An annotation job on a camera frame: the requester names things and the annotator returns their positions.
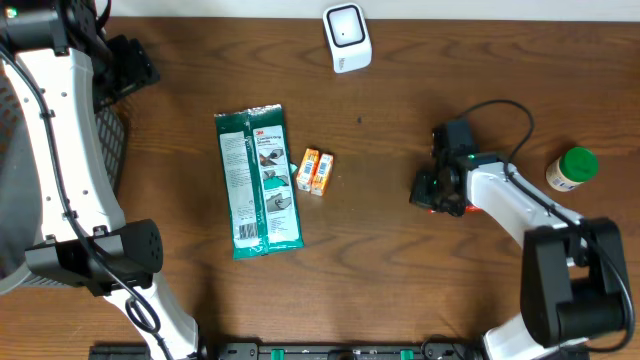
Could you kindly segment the grey plastic basket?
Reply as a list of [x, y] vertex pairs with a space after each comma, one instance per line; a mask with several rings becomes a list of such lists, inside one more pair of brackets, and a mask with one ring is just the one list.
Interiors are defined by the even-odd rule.
[[[109, 194], [116, 196], [126, 154], [128, 127], [111, 109], [95, 115], [99, 155]], [[24, 115], [6, 76], [1, 77], [1, 293], [18, 287], [64, 288], [33, 274], [25, 250], [42, 241], [42, 201]]]

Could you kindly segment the orange small box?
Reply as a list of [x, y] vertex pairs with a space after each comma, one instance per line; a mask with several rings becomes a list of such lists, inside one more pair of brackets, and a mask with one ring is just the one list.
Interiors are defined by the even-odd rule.
[[310, 192], [316, 196], [323, 196], [326, 192], [329, 178], [333, 169], [334, 156], [328, 153], [321, 155], [311, 183]]
[[310, 192], [313, 178], [320, 160], [320, 152], [307, 148], [296, 176], [296, 184], [299, 190]]

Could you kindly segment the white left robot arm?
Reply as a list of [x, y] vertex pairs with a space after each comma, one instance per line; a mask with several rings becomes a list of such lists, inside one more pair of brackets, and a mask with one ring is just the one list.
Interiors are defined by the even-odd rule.
[[1, 290], [84, 288], [118, 308], [140, 346], [99, 346], [91, 358], [203, 359], [196, 320], [162, 274], [156, 223], [129, 222], [117, 200], [128, 131], [112, 106], [158, 82], [139, 41], [108, 37], [91, 1], [5, 1], [1, 60], [35, 160], [41, 212]]

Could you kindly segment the green white snack bag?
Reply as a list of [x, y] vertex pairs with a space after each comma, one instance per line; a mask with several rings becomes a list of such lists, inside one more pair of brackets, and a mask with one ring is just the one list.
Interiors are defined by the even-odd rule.
[[233, 258], [304, 247], [282, 107], [215, 116]]

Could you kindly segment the black mounting rail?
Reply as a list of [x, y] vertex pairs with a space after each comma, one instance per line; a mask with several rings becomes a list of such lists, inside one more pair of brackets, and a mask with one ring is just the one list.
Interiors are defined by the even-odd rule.
[[448, 340], [422, 345], [258, 345], [227, 343], [209, 352], [188, 355], [187, 359], [207, 360], [486, 360], [478, 346]]

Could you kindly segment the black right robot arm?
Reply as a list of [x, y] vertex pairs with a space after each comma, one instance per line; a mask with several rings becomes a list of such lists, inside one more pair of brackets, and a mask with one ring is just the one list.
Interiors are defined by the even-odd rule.
[[520, 312], [487, 331], [467, 359], [586, 359], [589, 341], [622, 332], [635, 311], [618, 226], [553, 202], [506, 159], [482, 153], [466, 119], [433, 130], [434, 166], [417, 173], [412, 204], [493, 218], [521, 247]]

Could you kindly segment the white barcode scanner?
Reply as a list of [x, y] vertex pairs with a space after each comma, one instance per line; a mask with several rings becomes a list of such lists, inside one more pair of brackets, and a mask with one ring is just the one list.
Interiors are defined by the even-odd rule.
[[366, 68], [373, 57], [362, 8], [353, 2], [327, 8], [322, 16], [333, 70], [337, 74]]

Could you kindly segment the green lid spice jar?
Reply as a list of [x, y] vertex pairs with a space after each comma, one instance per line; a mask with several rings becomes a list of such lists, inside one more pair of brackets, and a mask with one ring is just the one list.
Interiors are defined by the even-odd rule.
[[569, 192], [593, 179], [598, 172], [596, 155], [587, 148], [573, 147], [547, 167], [545, 177], [556, 191]]

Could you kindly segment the red white snack stick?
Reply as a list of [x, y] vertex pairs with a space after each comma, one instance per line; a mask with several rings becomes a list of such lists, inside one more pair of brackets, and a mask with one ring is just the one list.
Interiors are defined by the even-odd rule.
[[[429, 209], [427, 210], [429, 213], [433, 214], [433, 213], [437, 213], [437, 211]], [[478, 208], [474, 205], [467, 205], [465, 208], [465, 214], [466, 213], [474, 213], [474, 212], [483, 212], [483, 210], [481, 208]]]

